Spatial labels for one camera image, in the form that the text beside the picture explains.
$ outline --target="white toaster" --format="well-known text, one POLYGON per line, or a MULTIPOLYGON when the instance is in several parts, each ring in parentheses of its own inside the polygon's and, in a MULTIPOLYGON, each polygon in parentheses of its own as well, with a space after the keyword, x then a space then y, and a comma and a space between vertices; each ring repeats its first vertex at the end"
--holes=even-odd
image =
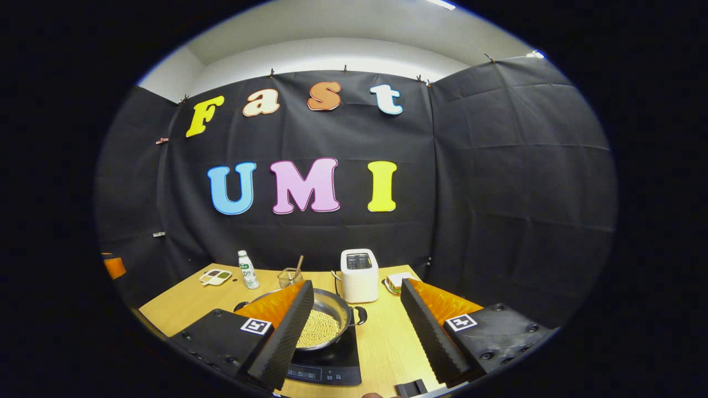
POLYGON ((379 299, 379 264, 369 249, 342 251, 344 301, 354 304, 379 299))

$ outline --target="white wall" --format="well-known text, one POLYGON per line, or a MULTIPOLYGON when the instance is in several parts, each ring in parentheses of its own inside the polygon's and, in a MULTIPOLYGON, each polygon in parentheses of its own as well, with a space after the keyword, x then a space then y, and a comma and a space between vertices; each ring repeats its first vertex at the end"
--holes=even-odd
POLYGON ((452 58, 395 42, 315 38, 268 45, 216 61, 195 78, 188 94, 194 96, 225 84, 266 76, 270 68, 279 74, 342 70, 345 64, 349 71, 395 74, 411 79, 422 75, 422 79, 430 81, 469 67, 452 58))
POLYGON ((204 70, 204 64, 187 47, 180 47, 157 64, 138 83, 144 89, 179 102, 204 70))

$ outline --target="small tray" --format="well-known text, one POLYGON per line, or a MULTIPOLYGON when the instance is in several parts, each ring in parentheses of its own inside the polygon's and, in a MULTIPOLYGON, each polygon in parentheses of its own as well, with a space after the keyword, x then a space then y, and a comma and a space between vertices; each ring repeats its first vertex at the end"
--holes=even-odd
POLYGON ((231 271, 224 271, 220 269, 212 269, 208 270, 205 272, 202 276, 199 277, 199 281, 202 283, 202 286, 206 285, 214 285, 214 286, 219 286, 226 279, 229 279, 231 277, 232 273, 231 271))
POLYGON ((286 268, 278 274, 278 284, 281 289, 294 285, 302 280, 302 272, 297 271, 297 268, 286 268))

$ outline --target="ceiling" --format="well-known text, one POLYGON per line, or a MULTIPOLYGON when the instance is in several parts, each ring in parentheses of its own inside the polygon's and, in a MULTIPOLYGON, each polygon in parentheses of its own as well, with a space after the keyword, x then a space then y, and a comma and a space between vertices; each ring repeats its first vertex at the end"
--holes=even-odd
POLYGON ((275 0, 215 26, 187 44, 204 64, 279 42, 310 38, 386 40, 436 52, 470 66, 532 48, 457 7, 425 0, 275 0))

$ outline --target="induction cooktop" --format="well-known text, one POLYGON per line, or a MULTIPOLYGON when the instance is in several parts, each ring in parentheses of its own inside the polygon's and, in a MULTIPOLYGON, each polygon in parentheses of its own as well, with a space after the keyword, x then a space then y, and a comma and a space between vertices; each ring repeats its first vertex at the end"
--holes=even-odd
POLYGON ((359 351, 353 314, 349 324, 336 343, 315 351, 296 351, 286 377, 323 385, 360 385, 359 351))

